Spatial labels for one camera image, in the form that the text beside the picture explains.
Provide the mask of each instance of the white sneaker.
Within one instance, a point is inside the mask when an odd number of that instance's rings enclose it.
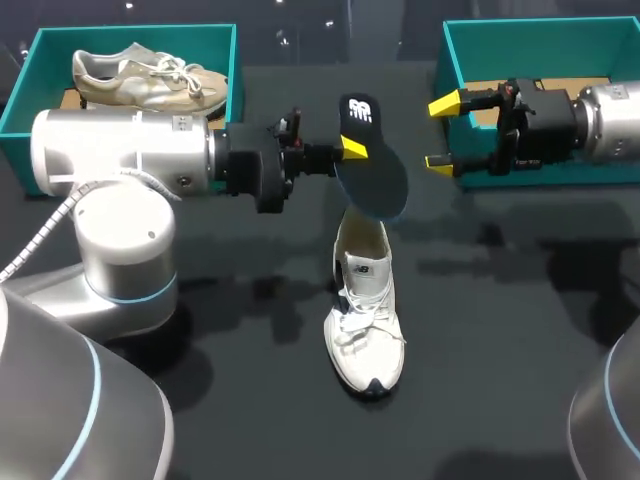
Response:
[[[324,322],[329,356],[352,390],[381,396],[400,378],[406,343],[396,315],[384,225],[347,208],[333,248],[333,265],[337,296]]]
[[[78,50],[72,63],[87,108],[126,106],[212,119],[226,106],[227,77],[137,43],[113,55]]]

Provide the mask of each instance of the cardboard box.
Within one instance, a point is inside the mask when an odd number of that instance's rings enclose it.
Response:
[[[586,85],[640,80],[638,58],[640,23],[635,17],[447,21],[433,93],[439,98],[458,88],[531,78],[575,97]],[[457,157],[488,155],[496,145],[496,120],[496,111],[444,120],[449,150]],[[576,158],[506,176],[468,173],[460,183],[471,189],[640,183],[640,159],[601,167]]]
[[[0,149],[27,194],[42,194],[31,169],[31,126],[40,111],[59,108],[63,102],[73,104],[73,98],[64,99],[65,92],[73,87],[73,52],[106,55],[120,52],[133,42],[226,75],[229,94],[224,121],[241,120],[244,91],[235,25],[41,28],[0,118]]]

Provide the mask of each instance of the cable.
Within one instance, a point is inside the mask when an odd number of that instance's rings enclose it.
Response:
[[[42,245],[42,242],[51,234],[51,231],[69,214],[69,212],[76,206],[80,199],[86,196],[89,192],[97,187],[103,186],[105,183],[121,180],[123,177],[133,177],[141,182],[147,184],[151,189],[158,192],[168,200],[181,201],[182,199],[172,193],[160,180],[153,175],[136,170],[133,168],[123,168],[118,170],[117,174],[112,178],[104,178],[102,180],[90,180],[81,184],[78,188],[73,190],[71,194],[65,199],[64,202],[53,212],[45,224],[38,230],[38,233],[34,235],[31,241],[26,247],[14,258],[9,265],[7,265],[2,272],[0,272],[0,284],[8,280],[14,275],[20,268],[27,263],[27,260],[33,255],[33,253]]]

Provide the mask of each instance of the black insole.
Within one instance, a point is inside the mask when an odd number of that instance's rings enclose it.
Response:
[[[368,158],[336,163],[349,201],[363,214],[380,221],[399,217],[407,204],[409,182],[404,165],[384,143],[380,106],[366,94],[340,99],[340,134],[367,148]]]

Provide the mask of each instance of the metal cylinder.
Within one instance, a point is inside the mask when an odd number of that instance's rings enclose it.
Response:
[[[636,321],[574,397],[568,441],[582,480],[640,478],[638,352]]]
[[[204,117],[135,110],[45,110],[31,131],[36,182],[48,195],[67,195],[74,183],[143,170],[173,193],[209,188],[214,145]]]
[[[586,159],[615,161],[640,158],[640,82],[584,88],[578,102],[586,110]]]
[[[0,478],[163,480],[169,404],[146,375],[0,290]]]
[[[133,303],[176,288],[175,221],[159,193],[136,180],[98,188],[73,218],[86,280],[98,295]]]

